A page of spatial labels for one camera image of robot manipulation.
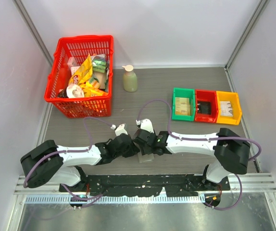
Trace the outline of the grey card holder wallet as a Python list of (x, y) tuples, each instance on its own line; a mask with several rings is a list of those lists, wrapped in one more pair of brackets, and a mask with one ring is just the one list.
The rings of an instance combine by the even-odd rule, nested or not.
[(146, 163), (153, 160), (154, 160), (154, 154), (145, 154), (145, 155), (142, 155), (141, 153), (138, 154), (139, 163)]

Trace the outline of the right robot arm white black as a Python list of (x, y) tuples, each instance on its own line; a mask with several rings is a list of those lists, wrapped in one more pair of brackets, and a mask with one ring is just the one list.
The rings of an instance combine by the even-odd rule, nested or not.
[(221, 128), (218, 133), (186, 135), (160, 131), (159, 134), (138, 129), (133, 142), (142, 154), (194, 153), (213, 156), (215, 161), (205, 167), (201, 184), (212, 190), (229, 174), (247, 173), (250, 144), (233, 131)]

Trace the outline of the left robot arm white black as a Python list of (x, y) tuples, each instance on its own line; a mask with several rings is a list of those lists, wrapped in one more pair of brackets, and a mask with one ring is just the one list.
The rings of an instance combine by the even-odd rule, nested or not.
[(139, 152), (127, 134), (89, 147), (65, 147), (48, 140), (20, 159), (25, 174), (23, 187), (37, 188), (46, 183), (57, 183), (81, 192), (87, 186), (81, 165), (109, 164), (118, 157), (132, 157)]

